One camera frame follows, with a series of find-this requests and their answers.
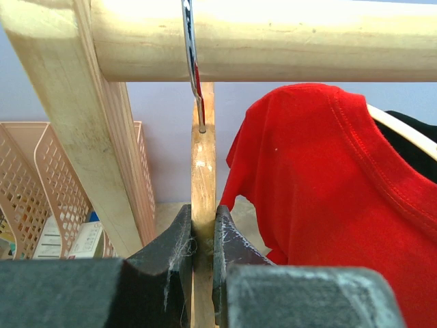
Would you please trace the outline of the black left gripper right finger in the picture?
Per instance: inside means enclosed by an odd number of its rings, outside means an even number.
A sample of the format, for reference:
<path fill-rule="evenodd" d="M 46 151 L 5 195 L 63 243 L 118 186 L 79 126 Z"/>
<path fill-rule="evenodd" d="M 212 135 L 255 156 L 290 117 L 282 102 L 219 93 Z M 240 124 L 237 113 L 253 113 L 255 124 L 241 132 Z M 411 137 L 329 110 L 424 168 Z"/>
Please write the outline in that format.
<path fill-rule="evenodd" d="M 212 300 L 219 327 L 405 327 L 381 274 L 358 267 L 279 266 L 216 210 Z"/>

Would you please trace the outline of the wooden hanger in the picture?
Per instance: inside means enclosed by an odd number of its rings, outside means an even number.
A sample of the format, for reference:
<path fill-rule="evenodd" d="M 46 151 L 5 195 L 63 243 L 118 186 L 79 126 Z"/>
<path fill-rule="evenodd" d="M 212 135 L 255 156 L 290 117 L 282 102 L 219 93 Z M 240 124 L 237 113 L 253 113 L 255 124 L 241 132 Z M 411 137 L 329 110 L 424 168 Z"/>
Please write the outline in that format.
<path fill-rule="evenodd" d="M 196 242 L 193 258 L 192 327 L 215 327 L 213 288 L 216 217 L 216 133 L 214 84 L 199 76 L 191 1 L 182 2 L 184 43 L 195 97 L 191 131 L 191 223 Z"/>

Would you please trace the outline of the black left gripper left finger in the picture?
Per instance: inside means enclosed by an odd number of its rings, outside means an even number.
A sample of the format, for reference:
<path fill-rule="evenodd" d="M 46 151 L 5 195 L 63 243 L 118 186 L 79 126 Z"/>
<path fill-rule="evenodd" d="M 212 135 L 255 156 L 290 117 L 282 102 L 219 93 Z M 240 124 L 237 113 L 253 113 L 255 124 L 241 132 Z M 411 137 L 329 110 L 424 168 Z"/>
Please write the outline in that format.
<path fill-rule="evenodd" d="M 2 327 L 188 327 L 191 208 L 127 259 L 4 260 Z"/>

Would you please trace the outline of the red t shirt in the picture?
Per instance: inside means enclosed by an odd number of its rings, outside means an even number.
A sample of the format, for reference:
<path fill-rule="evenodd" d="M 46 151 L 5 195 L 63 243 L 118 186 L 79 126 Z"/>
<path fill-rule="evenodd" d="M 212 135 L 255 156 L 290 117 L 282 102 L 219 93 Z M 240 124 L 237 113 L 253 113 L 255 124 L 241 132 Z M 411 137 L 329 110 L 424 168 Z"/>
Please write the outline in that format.
<path fill-rule="evenodd" d="M 373 269 L 407 326 L 436 326 L 436 183 L 389 143 L 364 96 L 277 88 L 246 111 L 227 164 L 221 204 L 254 205 L 271 261 Z"/>

